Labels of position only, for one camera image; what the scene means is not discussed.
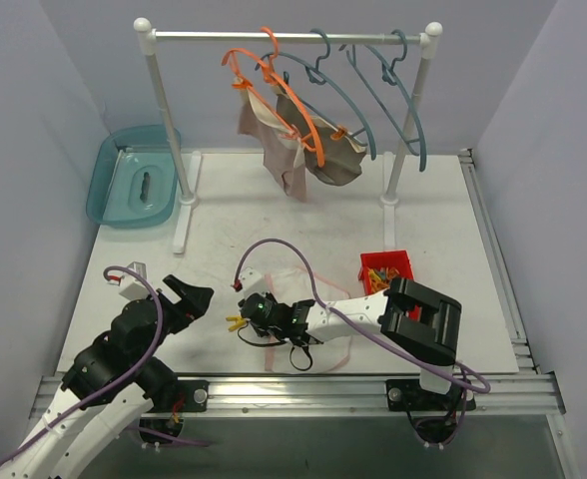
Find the black bracket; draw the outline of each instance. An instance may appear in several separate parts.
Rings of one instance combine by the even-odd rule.
[[[185,402],[176,412],[205,412],[207,411],[207,401],[209,400],[210,383],[204,379],[179,380],[176,384],[174,395],[180,397],[183,395]],[[154,406],[150,412],[155,413],[172,413],[169,404],[163,404],[161,407]]]
[[[385,386],[386,404],[393,412],[406,412],[406,409],[409,412],[446,412],[460,397],[460,387],[455,384],[451,384],[446,394],[422,389],[418,379],[387,379]],[[466,410],[475,408],[475,399],[467,396]],[[462,401],[458,402],[456,410],[462,410]]]

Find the clothespin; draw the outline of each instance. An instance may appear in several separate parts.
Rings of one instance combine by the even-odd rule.
[[[349,133],[349,131],[345,127],[343,127],[342,125],[338,125],[337,131],[335,133],[332,133],[330,137],[332,140],[337,141],[347,133]]]
[[[233,323],[230,327],[227,328],[229,332],[236,331],[237,329],[247,325],[247,320],[241,316],[227,316],[225,321]]]

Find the white ball finial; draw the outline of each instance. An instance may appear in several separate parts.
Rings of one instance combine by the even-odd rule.
[[[440,22],[431,22],[426,26],[424,32],[429,37],[439,37],[442,35],[442,24]]]
[[[150,22],[147,18],[137,18],[134,20],[134,30],[139,33],[147,33],[152,30],[152,22]]]
[[[440,35],[442,35],[442,24],[439,22],[429,23],[424,29],[424,33],[420,34],[423,59],[431,60],[435,56]]]

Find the hanging garment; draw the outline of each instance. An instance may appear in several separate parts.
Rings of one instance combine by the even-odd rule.
[[[306,200],[304,148],[300,138],[292,138],[283,123],[250,90],[240,90],[243,105],[238,133],[250,135],[263,144],[263,165],[285,193]]]
[[[268,62],[266,63],[263,59],[259,58],[255,53],[250,52],[245,48],[233,48],[228,51],[225,56],[223,57],[223,65],[228,65],[236,75],[236,80],[234,82],[234,88],[238,90],[247,90],[253,94],[253,100],[258,100],[264,108],[266,108],[272,116],[277,119],[283,127],[288,130],[289,136],[291,138],[299,139],[302,143],[302,146],[309,150],[310,152],[314,152],[317,155],[317,162],[320,166],[324,165],[324,151],[322,150],[322,142],[320,141],[319,134],[317,132],[317,128],[315,127],[315,123],[311,118],[311,115],[306,110],[304,104],[300,101],[297,97],[295,92],[290,88],[287,81],[281,77],[278,73],[274,71],[274,59],[279,54],[279,46],[278,40],[276,39],[276,35],[274,32],[268,27],[262,27],[261,31],[267,33],[270,38],[272,39],[272,45],[274,47],[274,51],[268,54]],[[263,80],[265,83],[272,85],[273,87],[280,87],[283,91],[287,92],[292,102],[297,107],[299,113],[304,118],[306,125],[308,126],[309,133],[302,137],[300,135],[299,129],[295,126],[290,125],[287,123],[278,113],[277,111],[267,102],[258,91],[254,88],[252,82],[250,82],[241,72],[241,67],[238,62],[237,55],[243,54],[251,59],[253,59],[258,68],[261,69],[263,72]]]
[[[284,120],[297,127],[303,137],[309,133],[304,117],[282,90],[278,90],[276,111]],[[345,130],[336,129],[320,117],[311,117],[322,142],[324,166],[318,164],[314,152],[304,151],[306,168],[327,185],[341,187],[351,183],[362,174],[360,163],[366,155],[366,148],[354,142]]]

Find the white rack pole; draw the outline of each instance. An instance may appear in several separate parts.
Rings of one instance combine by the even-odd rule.
[[[411,92],[411,100],[413,101],[416,112],[422,99],[422,90],[424,89],[426,74],[429,71],[431,60],[435,56],[435,50],[440,35],[442,35],[442,25],[437,22],[429,23],[424,32],[425,33],[422,34],[422,42],[420,43],[420,46],[422,47],[422,57],[420,58],[420,66],[418,67],[415,83],[413,84],[413,91]],[[404,125],[402,126],[404,137],[411,139],[414,129],[415,123],[413,117],[410,112],[406,112]],[[397,185],[400,181],[400,173],[402,172],[402,166],[404,165],[407,151],[406,143],[403,140],[400,140],[397,147],[397,153],[395,154],[395,160],[393,161],[389,183],[386,187],[386,192],[384,192],[384,195],[380,198],[385,205],[397,205],[398,203]]]
[[[181,203],[183,205],[192,205],[196,201],[196,195],[190,189],[190,185],[187,181],[187,172],[185,171],[183,157],[181,156],[181,145],[176,137],[174,121],[172,120],[170,106],[167,102],[167,96],[165,95],[165,87],[163,87],[161,71],[158,68],[156,40],[154,31],[152,30],[152,24],[147,18],[138,18],[134,22],[134,30],[138,32],[141,51],[147,60],[147,69],[150,72],[152,84],[154,85],[156,101],[158,103],[158,108],[161,111],[161,115],[163,116],[163,123],[165,124],[165,130],[167,131],[167,140],[170,143],[172,158],[174,159],[174,165],[176,167],[176,172],[178,173],[178,181],[181,185]]]

